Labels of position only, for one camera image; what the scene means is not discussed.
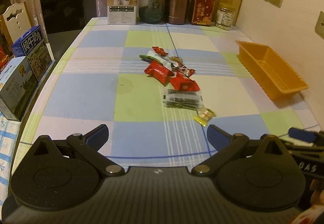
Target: candy wrapper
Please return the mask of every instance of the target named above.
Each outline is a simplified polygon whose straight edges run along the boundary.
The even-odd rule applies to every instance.
[[[171,78],[170,83],[173,85],[174,89],[182,91],[199,91],[198,84],[191,80],[190,78],[184,76],[178,76]]]
[[[166,85],[168,82],[168,77],[173,76],[173,72],[159,64],[154,60],[144,71],[146,74],[151,75],[163,85]]]
[[[177,71],[179,74],[181,74],[182,76],[185,76],[185,77],[187,77],[187,78],[189,78],[192,74],[194,74],[194,73],[196,72],[194,69],[189,69],[189,68],[187,68],[186,66],[184,66],[183,64],[182,64],[182,66],[179,65],[179,66],[176,68],[176,71]]]
[[[162,48],[159,48],[159,47],[152,47],[152,49],[153,49],[156,53],[158,53],[158,55],[160,55],[160,56],[166,56],[166,55],[168,55],[168,53],[165,52],[164,49],[162,49]]]
[[[183,59],[176,56],[169,56],[169,60],[173,60],[179,63],[179,66],[183,66]]]
[[[173,68],[179,66],[179,64],[176,61],[169,60],[168,56],[162,57],[153,50],[150,50],[146,55],[140,55],[140,58],[147,62],[152,62],[156,60],[159,64],[163,65],[169,70],[173,70]]]
[[[202,126],[206,127],[209,120],[213,117],[216,117],[216,114],[211,109],[203,107],[198,111],[198,114],[194,116],[193,119],[200,123]]]

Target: red gift box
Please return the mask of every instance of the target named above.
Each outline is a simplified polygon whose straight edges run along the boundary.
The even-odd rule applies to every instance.
[[[167,79],[170,76],[173,76],[173,72],[159,64],[156,60],[154,60],[144,71],[146,74],[151,75],[163,85],[167,84]]]
[[[177,76],[170,79],[170,83],[173,85],[175,90],[184,91],[199,91],[198,84],[190,78],[184,76]]]

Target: orange basket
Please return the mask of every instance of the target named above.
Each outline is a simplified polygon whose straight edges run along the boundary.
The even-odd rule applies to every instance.
[[[270,100],[288,98],[308,85],[273,49],[266,45],[236,41],[239,60],[259,83]]]

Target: snack jar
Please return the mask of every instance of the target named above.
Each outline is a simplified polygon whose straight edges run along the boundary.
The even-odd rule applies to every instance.
[[[235,15],[235,8],[226,3],[219,3],[215,25],[220,29],[230,30]]]
[[[165,0],[140,0],[139,16],[142,22],[158,24],[162,22]]]

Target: table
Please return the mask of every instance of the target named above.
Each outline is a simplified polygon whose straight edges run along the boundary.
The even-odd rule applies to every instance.
[[[0,112],[0,219],[2,205],[8,194],[10,168],[12,158],[14,157],[16,142],[22,133],[32,105],[36,101],[39,92],[42,90],[43,85],[45,84],[55,65],[56,61],[52,61],[42,79],[38,82],[35,91],[31,95],[29,103],[26,106],[26,110],[21,122],[9,121]]]
[[[235,40],[250,41],[239,29],[169,24],[107,25],[93,18],[58,62],[39,95],[21,137],[13,172],[42,134],[65,139],[104,123],[110,130],[100,153],[127,168],[187,166],[216,150],[195,111],[165,108],[163,86],[144,74],[140,60],[152,46],[183,58],[200,86],[204,105],[217,114],[210,123],[230,134],[259,139],[264,133],[289,138],[294,126],[319,130],[298,94],[272,102],[239,62]]]

